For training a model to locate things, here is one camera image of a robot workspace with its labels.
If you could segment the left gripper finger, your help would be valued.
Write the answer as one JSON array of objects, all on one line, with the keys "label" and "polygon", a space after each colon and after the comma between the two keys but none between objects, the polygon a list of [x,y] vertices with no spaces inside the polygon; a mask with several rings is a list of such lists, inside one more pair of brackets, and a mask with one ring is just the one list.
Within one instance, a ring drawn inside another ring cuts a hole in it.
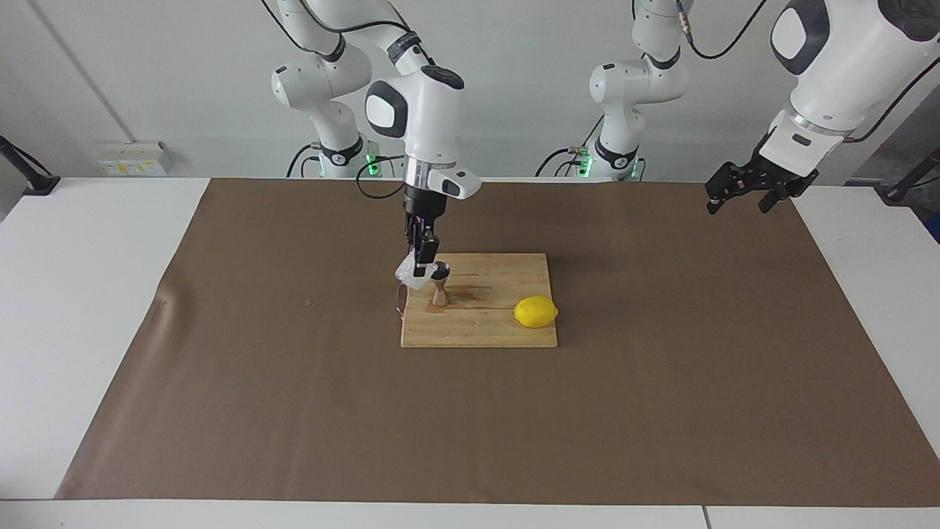
[{"label": "left gripper finger", "polygon": [[809,187],[809,178],[796,178],[789,181],[773,179],[768,183],[767,193],[759,201],[758,208],[762,214],[767,214],[773,207],[789,198],[798,198]]},{"label": "left gripper finger", "polygon": [[708,213],[716,215],[727,201],[750,193],[753,176],[749,165],[735,165],[731,161],[722,164],[704,185],[709,198]]}]

